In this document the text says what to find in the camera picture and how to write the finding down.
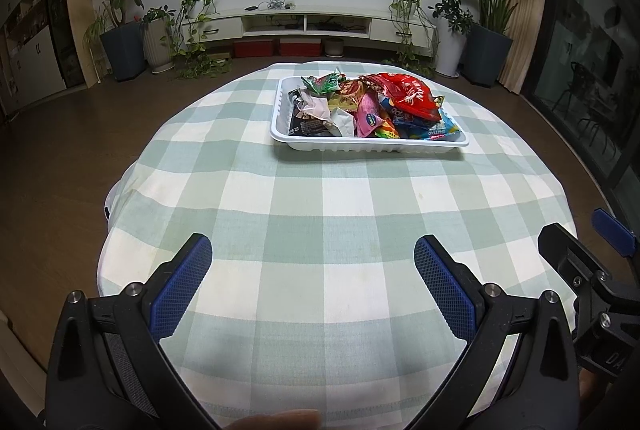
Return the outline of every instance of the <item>metal bolt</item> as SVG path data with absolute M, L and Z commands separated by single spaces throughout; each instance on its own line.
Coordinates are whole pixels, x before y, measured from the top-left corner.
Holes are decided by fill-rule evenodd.
M 555 291 L 551 291 L 550 289 L 547 289 L 545 291 L 545 299 L 547 302 L 549 302 L 549 304 L 555 304 L 559 300 L 558 293 L 556 293 Z
M 69 304 L 77 304 L 82 298 L 82 291 L 72 291 L 66 296 L 66 301 Z
M 600 315 L 600 325 L 605 329 L 608 329 L 611 327 L 611 318 L 609 318 L 608 314 L 602 313 Z
M 490 282 L 489 284 L 484 285 L 484 292 L 489 296 L 495 297 L 502 293 L 502 289 L 500 289 L 499 285 Z
M 143 284 L 140 282 L 131 282 L 126 288 L 124 288 L 124 292 L 129 296 L 138 296 L 142 293 Z

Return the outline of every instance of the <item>red storage box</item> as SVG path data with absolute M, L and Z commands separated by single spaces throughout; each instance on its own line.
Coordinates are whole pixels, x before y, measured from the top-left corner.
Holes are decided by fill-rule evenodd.
M 280 54 L 282 56 L 320 56 L 322 42 L 319 38 L 281 38 Z
M 234 53 L 236 57 L 243 56 L 273 56 L 273 38 L 261 38 L 260 40 L 235 40 Z

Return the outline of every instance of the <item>table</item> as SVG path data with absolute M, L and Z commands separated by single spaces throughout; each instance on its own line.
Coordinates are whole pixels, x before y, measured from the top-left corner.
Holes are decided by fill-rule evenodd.
M 469 133 L 440 155 L 298 152 L 269 135 L 286 76 L 397 68 L 275 64 L 165 123 L 113 190 L 101 294 L 145 281 L 193 232 L 214 262 L 162 347 L 220 424 L 317 408 L 327 426 L 402 428 L 463 349 L 413 263 L 433 233 L 481 282 L 573 296 L 536 250 L 546 224 L 575 234 L 564 192 L 494 114 L 430 83 Z M 477 407 L 495 392 L 506 346 Z

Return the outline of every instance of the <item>wooden floor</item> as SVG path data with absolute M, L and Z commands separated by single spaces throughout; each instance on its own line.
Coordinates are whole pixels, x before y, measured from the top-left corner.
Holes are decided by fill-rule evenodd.
M 284 60 L 235 60 L 230 73 L 215 79 L 181 81 L 168 72 L 107 82 L 42 103 L 0 127 L 0 309 L 43 366 L 67 293 L 97 294 L 110 187 L 164 121 L 211 90 Z M 600 194 L 542 117 L 502 87 L 441 81 L 496 113 L 529 143 L 564 185 L 580 239 L 615 276 L 629 280 L 626 264 L 590 227 L 591 212 L 604 206 Z

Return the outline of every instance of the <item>dark gray plant pot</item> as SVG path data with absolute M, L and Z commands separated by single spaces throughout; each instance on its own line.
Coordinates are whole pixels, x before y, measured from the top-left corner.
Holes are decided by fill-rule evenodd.
M 109 58 L 113 77 L 118 81 L 131 80 L 145 70 L 142 31 L 137 22 L 128 22 L 100 35 L 104 52 Z
M 500 74 L 513 40 L 474 24 L 466 41 L 462 74 L 472 83 L 491 87 Z

